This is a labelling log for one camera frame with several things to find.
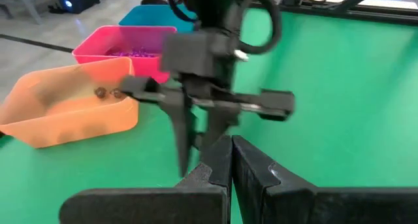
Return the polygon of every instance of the green table surface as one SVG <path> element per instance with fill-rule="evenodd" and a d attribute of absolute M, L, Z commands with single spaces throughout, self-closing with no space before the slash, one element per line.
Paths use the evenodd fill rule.
<path fill-rule="evenodd" d="M 269 27 L 251 10 L 243 39 L 260 44 Z M 285 123 L 243 113 L 231 133 L 318 186 L 416 186 L 417 54 L 416 27 L 285 13 L 277 48 L 240 63 L 234 89 L 291 90 L 296 111 Z M 4 224 L 58 223 L 62 202 L 83 189 L 180 180 L 168 116 L 146 104 L 139 124 L 115 135 L 41 150 L 4 137 L 0 175 Z M 231 218 L 241 223 L 235 195 Z"/>

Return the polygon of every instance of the brown bead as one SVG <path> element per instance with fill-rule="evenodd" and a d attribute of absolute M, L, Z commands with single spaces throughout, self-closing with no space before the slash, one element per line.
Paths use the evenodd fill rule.
<path fill-rule="evenodd" d="M 115 98 L 117 98 L 117 99 L 120 99 L 120 98 L 122 98 L 124 96 L 124 94 L 118 88 L 113 89 L 112 91 L 110 91 L 110 94 L 112 94 L 113 96 L 115 96 Z"/>
<path fill-rule="evenodd" d="M 106 97 L 106 89 L 104 87 L 98 87 L 94 89 L 94 94 L 100 99 L 104 99 Z"/>

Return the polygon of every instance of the orange bin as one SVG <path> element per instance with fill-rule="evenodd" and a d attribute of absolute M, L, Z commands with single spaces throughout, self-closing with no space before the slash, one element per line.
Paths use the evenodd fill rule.
<path fill-rule="evenodd" d="M 110 94 L 128 74 L 128 57 L 26 74 L 0 106 L 0 131 L 43 148 L 131 129 L 138 102 Z M 99 87 L 105 98 L 96 96 Z"/>

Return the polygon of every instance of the plastic bin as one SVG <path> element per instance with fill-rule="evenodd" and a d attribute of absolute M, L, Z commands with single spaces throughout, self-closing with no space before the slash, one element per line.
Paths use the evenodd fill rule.
<path fill-rule="evenodd" d="M 94 93 L 98 87 L 109 93 L 128 74 L 128 57 L 26 74 L 0 106 L 0 131 L 44 148 L 131 129 L 138 123 L 136 100 Z"/>
<path fill-rule="evenodd" d="M 186 9 L 184 5 L 178 5 L 190 18 L 196 14 Z M 133 8 L 120 22 L 119 25 L 156 25 L 173 26 L 178 33 L 190 33 L 193 31 L 193 23 L 179 19 L 168 5 L 140 5 Z"/>
<path fill-rule="evenodd" d="M 155 57 L 130 57 L 135 76 L 152 77 L 163 83 L 169 79 L 168 72 L 159 70 L 163 41 L 166 35 L 175 32 L 175 27 L 103 26 L 75 48 L 72 54 L 78 63 L 89 63 L 118 57 L 107 56 L 112 51 L 130 52 L 144 48 Z"/>

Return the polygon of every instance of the purple beads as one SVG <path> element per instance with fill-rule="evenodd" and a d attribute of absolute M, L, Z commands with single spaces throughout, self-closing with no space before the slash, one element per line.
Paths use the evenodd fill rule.
<path fill-rule="evenodd" d="M 119 57 L 155 57 L 155 55 L 148 53 L 144 47 L 140 50 L 133 48 L 132 52 L 110 52 L 108 56 L 119 56 Z"/>

